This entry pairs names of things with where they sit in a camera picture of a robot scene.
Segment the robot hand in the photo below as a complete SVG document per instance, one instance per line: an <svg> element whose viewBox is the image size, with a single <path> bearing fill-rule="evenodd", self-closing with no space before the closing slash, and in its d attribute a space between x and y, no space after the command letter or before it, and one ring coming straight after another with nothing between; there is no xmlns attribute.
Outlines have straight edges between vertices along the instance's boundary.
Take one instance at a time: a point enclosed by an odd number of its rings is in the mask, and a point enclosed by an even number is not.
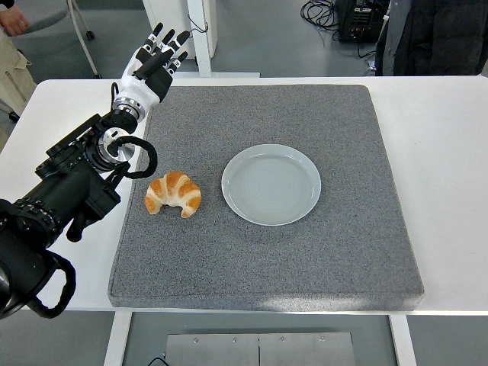
<svg viewBox="0 0 488 366"><path fill-rule="evenodd" d="M131 56L121 77L119 92L114 97L114 108L128 104L148 111L165 98L174 74L188 56L182 47L191 33L184 30L176 34L171 29L159 40L162 30L163 24L157 24Z"/></svg>

